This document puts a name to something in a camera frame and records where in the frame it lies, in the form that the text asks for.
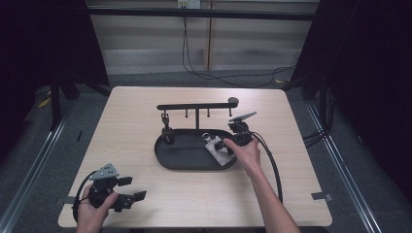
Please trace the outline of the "person's right hand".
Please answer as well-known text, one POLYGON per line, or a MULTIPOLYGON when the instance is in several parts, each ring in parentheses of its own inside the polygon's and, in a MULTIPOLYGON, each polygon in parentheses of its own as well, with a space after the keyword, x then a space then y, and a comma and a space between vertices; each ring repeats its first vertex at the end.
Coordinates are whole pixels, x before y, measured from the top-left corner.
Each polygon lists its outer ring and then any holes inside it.
POLYGON ((247 175, 252 179, 258 172, 262 172, 260 166, 260 150, 258 140, 253 139, 248 145, 240 147, 230 139, 224 139, 224 144, 235 153, 237 159, 243 165, 247 175))

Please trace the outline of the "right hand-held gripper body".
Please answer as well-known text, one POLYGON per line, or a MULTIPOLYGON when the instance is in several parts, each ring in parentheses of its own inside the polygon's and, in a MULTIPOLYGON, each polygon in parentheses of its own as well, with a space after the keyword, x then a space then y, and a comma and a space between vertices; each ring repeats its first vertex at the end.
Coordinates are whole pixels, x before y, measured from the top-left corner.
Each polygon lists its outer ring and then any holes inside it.
POLYGON ((234 133, 233 141, 238 146, 246 146, 252 141, 252 133, 245 120, 252 117, 256 112, 251 112, 242 116, 237 116, 228 121, 229 129, 234 133))

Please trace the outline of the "black car key with clip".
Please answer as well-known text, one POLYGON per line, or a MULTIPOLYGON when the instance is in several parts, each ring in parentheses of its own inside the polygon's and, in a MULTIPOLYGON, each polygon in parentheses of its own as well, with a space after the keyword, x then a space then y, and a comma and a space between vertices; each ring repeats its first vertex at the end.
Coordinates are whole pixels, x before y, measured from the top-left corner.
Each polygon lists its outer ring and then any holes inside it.
POLYGON ((173 145, 175 142, 174 130, 169 125, 169 115, 167 113, 161 114, 161 119, 164 127, 161 130, 161 137, 166 145, 173 145))

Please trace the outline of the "black horizontal bar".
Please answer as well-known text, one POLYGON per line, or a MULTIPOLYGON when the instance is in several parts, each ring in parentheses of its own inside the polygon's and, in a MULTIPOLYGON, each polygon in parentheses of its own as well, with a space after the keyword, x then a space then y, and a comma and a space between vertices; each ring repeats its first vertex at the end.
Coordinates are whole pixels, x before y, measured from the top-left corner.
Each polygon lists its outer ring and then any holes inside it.
POLYGON ((312 21, 316 14, 309 13, 277 13, 223 10, 184 10, 184 9, 141 9, 141 8, 106 8, 89 7, 89 15, 102 16, 139 16, 139 17, 205 17, 205 18, 244 18, 312 21))

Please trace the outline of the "person's left hand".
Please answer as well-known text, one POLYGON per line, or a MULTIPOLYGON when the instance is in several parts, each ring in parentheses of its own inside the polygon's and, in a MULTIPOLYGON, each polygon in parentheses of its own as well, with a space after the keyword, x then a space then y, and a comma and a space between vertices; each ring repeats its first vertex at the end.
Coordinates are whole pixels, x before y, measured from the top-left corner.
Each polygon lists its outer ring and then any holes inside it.
POLYGON ((119 196, 116 192, 113 192, 99 208, 94 208, 88 200, 90 188, 91 184, 85 188, 82 201, 79 204, 76 233, 99 233, 109 214, 109 209, 115 204, 119 196))

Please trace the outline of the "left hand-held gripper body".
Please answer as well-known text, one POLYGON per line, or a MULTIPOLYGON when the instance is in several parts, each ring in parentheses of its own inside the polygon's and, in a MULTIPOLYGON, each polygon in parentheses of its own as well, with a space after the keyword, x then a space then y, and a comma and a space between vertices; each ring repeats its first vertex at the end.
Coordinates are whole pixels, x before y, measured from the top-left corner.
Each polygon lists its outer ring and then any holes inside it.
MULTIPOLYGON (((89 203, 98 208, 114 192, 114 187, 118 186, 120 173, 112 163, 108 163, 89 175, 88 179, 92 181, 92 188, 88 193, 89 203)), ((120 213, 123 209, 130 209, 133 203, 133 195, 120 194, 111 209, 120 213)))

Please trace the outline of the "white wall socket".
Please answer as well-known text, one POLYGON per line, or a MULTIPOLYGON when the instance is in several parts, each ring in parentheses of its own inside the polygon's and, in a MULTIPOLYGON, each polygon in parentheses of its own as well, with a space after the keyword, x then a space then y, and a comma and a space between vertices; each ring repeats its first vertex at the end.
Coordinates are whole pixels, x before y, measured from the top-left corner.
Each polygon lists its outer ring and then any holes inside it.
POLYGON ((177 4, 178 4, 179 9, 192 9, 192 10, 201 9, 200 0, 178 0, 177 4))

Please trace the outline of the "metal floor rail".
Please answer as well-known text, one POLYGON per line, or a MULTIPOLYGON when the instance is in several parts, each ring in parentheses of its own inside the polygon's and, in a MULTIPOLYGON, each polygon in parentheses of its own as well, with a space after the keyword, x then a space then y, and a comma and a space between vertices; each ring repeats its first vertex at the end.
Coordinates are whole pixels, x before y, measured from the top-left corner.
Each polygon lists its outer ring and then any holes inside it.
POLYGON ((340 150, 334 143, 333 138, 326 133, 325 128, 321 124, 320 113, 317 110, 315 104, 312 101, 309 101, 306 106, 318 132, 321 134, 323 144, 326 147, 326 150, 355 206, 355 209, 358 212, 358 215, 360 216, 360 219, 366 231, 368 233, 383 233, 375 217, 375 214, 373 213, 363 194, 361 193, 357 183, 352 176, 352 173, 350 172, 345 160, 341 155, 340 150))
POLYGON ((35 185, 35 182, 38 180, 40 173, 47 163, 52 149, 58 141, 61 132, 65 127, 67 117, 70 116, 74 105, 75 101, 70 100, 61 118, 52 126, 51 130, 48 132, 48 136, 45 142, 42 144, 41 149, 37 153, 36 159, 34 160, 32 166, 27 171, 24 180, 18 188, 17 194, 8 205, 3 216, 0 218, 0 233, 12 233, 18 217, 20 216, 22 209, 28 200, 28 197, 32 192, 33 186, 35 185))

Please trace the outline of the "grey tape strip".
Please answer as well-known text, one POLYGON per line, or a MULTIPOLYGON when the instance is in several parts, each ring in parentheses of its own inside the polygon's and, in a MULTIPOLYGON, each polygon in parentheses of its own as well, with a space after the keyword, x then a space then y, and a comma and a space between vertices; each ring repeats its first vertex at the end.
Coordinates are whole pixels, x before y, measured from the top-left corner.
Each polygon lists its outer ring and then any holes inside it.
POLYGON ((312 198, 317 201, 317 200, 325 200, 326 202, 329 202, 332 200, 332 196, 328 193, 324 192, 315 192, 311 194, 312 198))
POLYGON ((65 205, 65 204, 73 204, 75 202, 76 198, 73 196, 66 196, 66 197, 62 197, 62 198, 57 198, 54 201, 55 205, 65 205))

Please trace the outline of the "grey key pouch with ring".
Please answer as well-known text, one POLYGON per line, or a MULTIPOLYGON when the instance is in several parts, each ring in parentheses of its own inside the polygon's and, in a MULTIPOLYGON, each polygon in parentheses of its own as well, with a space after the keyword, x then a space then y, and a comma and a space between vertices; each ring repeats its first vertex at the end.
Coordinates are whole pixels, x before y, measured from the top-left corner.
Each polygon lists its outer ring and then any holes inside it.
POLYGON ((228 155, 223 150, 215 150, 215 143, 223 141, 219 136, 214 136, 209 133, 203 133, 202 139, 206 142, 206 150, 211 153, 211 155, 221 166, 226 165, 235 158, 235 155, 228 155))

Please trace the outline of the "black curtain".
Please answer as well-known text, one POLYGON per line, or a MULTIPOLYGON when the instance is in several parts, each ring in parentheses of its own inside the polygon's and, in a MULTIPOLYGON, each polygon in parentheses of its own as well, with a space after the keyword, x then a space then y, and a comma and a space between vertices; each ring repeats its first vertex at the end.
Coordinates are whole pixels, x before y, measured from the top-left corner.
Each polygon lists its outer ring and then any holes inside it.
POLYGON ((16 143, 40 86, 100 87, 108 75, 86 0, 0 0, 0 158, 16 143))
POLYGON ((412 202, 412 0, 320 0, 292 81, 330 88, 412 202))

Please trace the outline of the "black key rack with tray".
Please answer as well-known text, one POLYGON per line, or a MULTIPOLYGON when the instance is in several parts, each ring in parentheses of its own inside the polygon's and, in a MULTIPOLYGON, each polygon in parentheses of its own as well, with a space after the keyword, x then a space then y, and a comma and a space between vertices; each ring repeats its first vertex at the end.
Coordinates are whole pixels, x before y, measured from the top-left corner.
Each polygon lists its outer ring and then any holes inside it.
POLYGON ((191 104, 165 104, 157 105, 156 108, 161 113, 169 111, 184 111, 185 117, 189 112, 194 112, 193 128, 176 128, 174 130, 175 142, 173 145, 166 145, 160 136, 154 144, 154 154, 158 163, 169 170, 183 171, 222 171, 230 168, 236 157, 224 166, 221 166, 209 151, 206 150, 206 142, 202 139, 203 133, 219 136, 221 139, 230 137, 231 134, 221 129, 202 129, 200 127, 200 114, 206 112, 206 117, 210 116, 210 111, 215 109, 231 110, 238 106, 239 100, 230 97, 226 102, 221 103, 191 103, 191 104))

